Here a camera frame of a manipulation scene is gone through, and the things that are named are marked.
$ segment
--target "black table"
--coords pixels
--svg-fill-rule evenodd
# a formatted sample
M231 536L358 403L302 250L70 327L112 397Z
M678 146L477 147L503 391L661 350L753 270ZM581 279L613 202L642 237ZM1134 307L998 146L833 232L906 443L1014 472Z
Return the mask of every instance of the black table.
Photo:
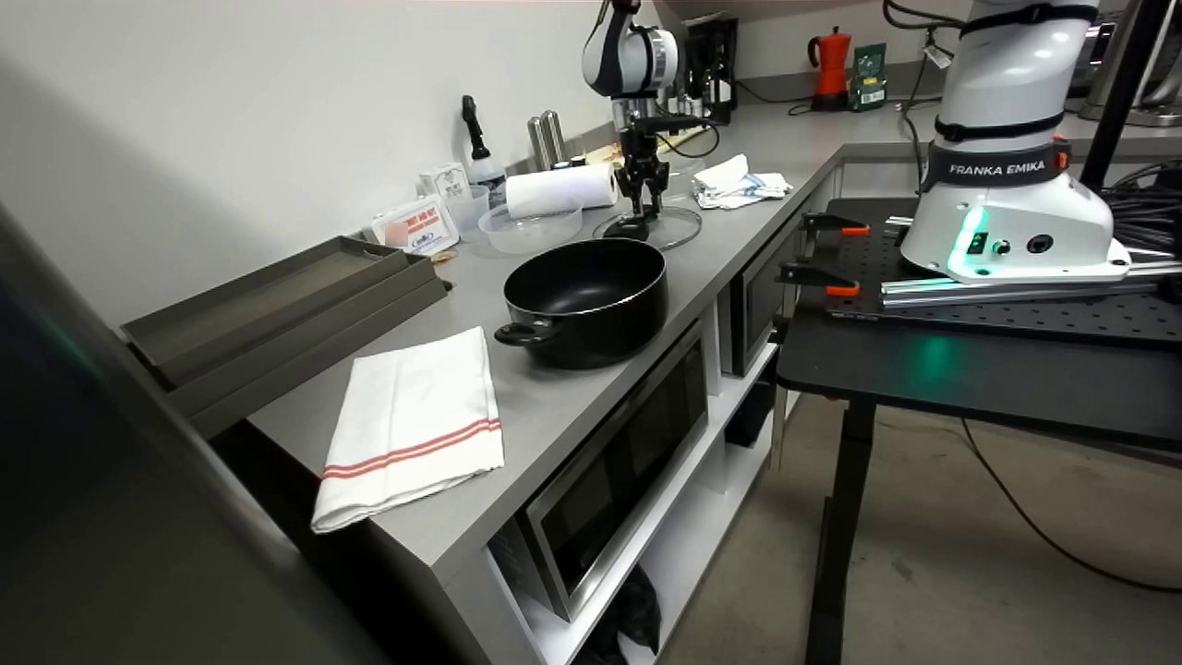
M908 202L839 202L880 227ZM777 382L850 399L823 502L806 663L843 663L847 571L874 443L874 403L1182 450L1182 350L914 323L843 323L797 307Z

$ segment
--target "black handle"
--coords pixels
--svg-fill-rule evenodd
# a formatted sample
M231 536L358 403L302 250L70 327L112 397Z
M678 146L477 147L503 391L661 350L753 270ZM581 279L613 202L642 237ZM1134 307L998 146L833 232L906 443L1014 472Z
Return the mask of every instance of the black handle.
M472 99L472 95L460 99L456 119L469 127L472 159L488 159L483 135L479 135L479 124L477 124L477 99Z
M541 343L551 337L551 323L508 323L503 330L493 330L490 337L499 343L508 343L508 348L530 348L530 343Z

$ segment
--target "table leg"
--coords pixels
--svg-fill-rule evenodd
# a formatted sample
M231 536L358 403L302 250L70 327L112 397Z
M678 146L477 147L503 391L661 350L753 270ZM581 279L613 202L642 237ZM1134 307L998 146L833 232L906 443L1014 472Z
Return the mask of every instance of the table leg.
M810 665L843 663L843 621L847 621L847 571L861 515L863 472L874 446L874 403L850 399L843 419L833 493L823 499L811 617L810 617Z

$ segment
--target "floor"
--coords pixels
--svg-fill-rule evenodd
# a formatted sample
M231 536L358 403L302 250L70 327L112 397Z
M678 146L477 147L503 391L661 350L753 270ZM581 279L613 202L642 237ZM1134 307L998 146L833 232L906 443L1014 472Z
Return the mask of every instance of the floor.
M843 403L802 399L663 665L794 665L806 656L820 499ZM1067 551L1182 587L1182 471L998 427L982 454ZM1182 600L1052 553L967 454L956 420L880 412L847 592L847 663L1182 663Z

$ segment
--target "countertop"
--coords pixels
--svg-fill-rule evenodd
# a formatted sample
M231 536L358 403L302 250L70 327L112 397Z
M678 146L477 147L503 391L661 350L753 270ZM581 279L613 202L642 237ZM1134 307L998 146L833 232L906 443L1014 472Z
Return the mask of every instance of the countertop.
M929 138L934 108L914 108L911 119ZM1093 124L1067 119L1067 142L1089 142ZM1141 154L1169 154L1177 138L1168 131L1125 131L1123 147L1137 146ZM753 259L753 250L810 200L810 193L843 159L884 159L906 146L898 110L869 114L797 114L783 108L738 108L731 127L721 131L721 147L708 162L746 154L749 172L778 172L794 193L777 202L743 212L705 212L700 237L663 250L667 259L667 323L631 358L609 369L541 369L525 350L490 339L508 323L503 281L525 259L493 257L479 246L460 246L438 279L449 295L367 343L358 354L381 354L424 339L438 339L479 327L488 337L493 399L504 431L504 466L456 486L444 497L394 507L371 519L405 553L437 571L453 551L483 547L522 502L577 450L577 443L618 406L618 399L658 361L694 318L700 318L717 292ZM344 403L352 358L282 397L252 419L268 440L296 454L306 471L326 466L333 427Z

